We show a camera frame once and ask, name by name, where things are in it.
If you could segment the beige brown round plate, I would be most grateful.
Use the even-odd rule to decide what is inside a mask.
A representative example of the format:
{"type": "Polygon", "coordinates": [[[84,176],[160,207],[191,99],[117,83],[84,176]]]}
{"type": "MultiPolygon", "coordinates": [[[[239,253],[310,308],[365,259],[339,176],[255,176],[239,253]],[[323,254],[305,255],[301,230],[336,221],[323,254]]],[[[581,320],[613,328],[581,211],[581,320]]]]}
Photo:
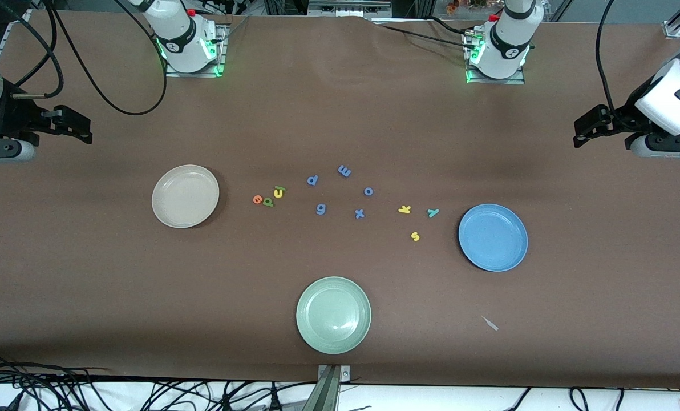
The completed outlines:
{"type": "Polygon", "coordinates": [[[209,218],[217,208],[220,185],[203,166],[186,164],[166,172],[152,191],[152,210],[167,227],[186,229],[209,218]]]}

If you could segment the blue round plate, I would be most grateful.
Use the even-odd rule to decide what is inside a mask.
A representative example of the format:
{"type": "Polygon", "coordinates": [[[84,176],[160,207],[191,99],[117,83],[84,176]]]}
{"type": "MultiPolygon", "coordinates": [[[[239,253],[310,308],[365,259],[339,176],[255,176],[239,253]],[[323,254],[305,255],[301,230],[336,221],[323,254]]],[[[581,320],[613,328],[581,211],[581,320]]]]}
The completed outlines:
{"type": "Polygon", "coordinates": [[[517,214],[502,205],[488,203],[470,208],[461,217],[458,244],[476,267],[506,272],[523,262],[529,238],[517,214]]]}

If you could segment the brown table cover sheet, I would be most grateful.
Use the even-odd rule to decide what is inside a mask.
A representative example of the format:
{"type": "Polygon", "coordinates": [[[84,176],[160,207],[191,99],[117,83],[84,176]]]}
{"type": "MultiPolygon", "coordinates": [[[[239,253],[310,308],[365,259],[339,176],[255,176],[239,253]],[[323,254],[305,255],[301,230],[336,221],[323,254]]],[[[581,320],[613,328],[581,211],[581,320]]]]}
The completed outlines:
{"type": "Polygon", "coordinates": [[[680,159],[622,136],[574,148],[602,102],[596,31],[541,25],[508,86],[466,83],[452,46],[362,18],[251,17],[222,77],[170,78],[141,116],[108,107],[59,38],[64,90],[44,106],[89,117],[93,143],[45,135],[32,161],[0,164],[0,356],[124,376],[310,381],[334,362],[361,383],[680,387],[680,159]],[[152,191],[186,164],[215,175],[219,203],[167,227],[152,191]],[[528,232],[506,272],[459,247],[461,217],[488,203],[528,232]],[[329,276],[372,310],[337,356],[296,325],[329,276]]]}

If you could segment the orange artificial flowers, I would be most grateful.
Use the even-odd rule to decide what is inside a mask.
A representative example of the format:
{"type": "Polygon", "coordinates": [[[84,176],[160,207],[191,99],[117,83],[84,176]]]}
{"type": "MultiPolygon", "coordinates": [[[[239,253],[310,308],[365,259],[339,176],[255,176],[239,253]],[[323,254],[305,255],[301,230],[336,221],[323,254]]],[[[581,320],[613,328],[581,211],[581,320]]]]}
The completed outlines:
{"type": "Polygon", "coordinates": [[[446,6],[447,14],[453,15],[461,10],[461,13],[471,13],[472,11],[488,11],[495,4],[496,0],[449,0],[446,6]]]}

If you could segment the grey metal box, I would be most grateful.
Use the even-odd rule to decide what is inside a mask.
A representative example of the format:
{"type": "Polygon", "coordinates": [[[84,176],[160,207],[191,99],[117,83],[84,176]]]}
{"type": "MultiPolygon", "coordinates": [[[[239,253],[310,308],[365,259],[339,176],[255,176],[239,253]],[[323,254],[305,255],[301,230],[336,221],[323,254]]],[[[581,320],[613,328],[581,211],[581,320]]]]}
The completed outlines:
{"type": "Polygon", "coordinates": [[[392,18],[390,0],[308,0],[311,17],[392,18]]]}

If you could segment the pale green round plate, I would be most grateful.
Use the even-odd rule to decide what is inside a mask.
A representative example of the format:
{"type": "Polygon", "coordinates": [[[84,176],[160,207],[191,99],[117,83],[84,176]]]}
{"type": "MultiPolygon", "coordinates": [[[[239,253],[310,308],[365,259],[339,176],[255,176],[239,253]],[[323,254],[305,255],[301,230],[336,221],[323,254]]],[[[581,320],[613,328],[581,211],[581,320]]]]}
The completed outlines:
{"type": "Polygon", "coordinates": [[[366,292],[354,281],[340,276],[324,277],[309,284],[296,307],[296,325],[305,343],[331,356],[359,346],[371,321],[366,292]]]}

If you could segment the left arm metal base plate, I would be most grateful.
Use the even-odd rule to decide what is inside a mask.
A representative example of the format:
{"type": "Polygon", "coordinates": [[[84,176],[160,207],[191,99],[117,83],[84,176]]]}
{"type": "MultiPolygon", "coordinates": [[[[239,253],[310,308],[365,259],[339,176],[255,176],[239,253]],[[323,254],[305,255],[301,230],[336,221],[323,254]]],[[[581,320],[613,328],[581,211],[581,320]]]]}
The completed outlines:
{"type": "Polygon", "coordinates": [[[466,29],[461,34],[461,39],[464,45],[471,45],[470,49],[465,49],[464,60],[466,65],[466,83],[484,83],[493,85],[524,85],[525,78],[523,68],[517,68],[517,71],[509,78],[496,79],[484,75],[475,63],[479,60],[481,53],[484,50],[483,32],[476,30],[481,26],[474,26],[472,29],[466,29]]]}

